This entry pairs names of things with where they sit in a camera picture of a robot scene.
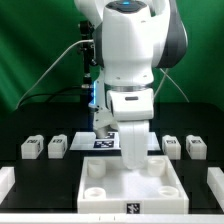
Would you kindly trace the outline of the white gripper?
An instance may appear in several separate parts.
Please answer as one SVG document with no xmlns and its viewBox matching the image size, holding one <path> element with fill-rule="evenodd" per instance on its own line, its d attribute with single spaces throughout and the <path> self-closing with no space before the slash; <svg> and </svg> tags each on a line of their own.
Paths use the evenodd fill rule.
<svg viewBox="0 0 224 224">
<path fill-rule="evenodd" d="M 148 150 L 149 120 L 154 117 L 151 88 L 133 92 L 107 92 L 108 109 L 118 126 L 123 164 L 128 169 L 144 166 Z"/>
</svg>

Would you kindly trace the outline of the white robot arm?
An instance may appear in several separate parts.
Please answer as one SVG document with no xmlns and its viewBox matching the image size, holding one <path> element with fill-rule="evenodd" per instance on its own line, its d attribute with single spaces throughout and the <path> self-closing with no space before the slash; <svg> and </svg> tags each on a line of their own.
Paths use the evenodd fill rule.
<svg viewBox="0 0 224 224">
<path fill-rule="evenodd" d="M 154 117 L 154 68 L 171 68 L 185 55 L 187 34 L 176 0 L 74 0 L 93 26 L 93 130 L 118 131 L 123 164 L 144 165 Z"/>
</svg>

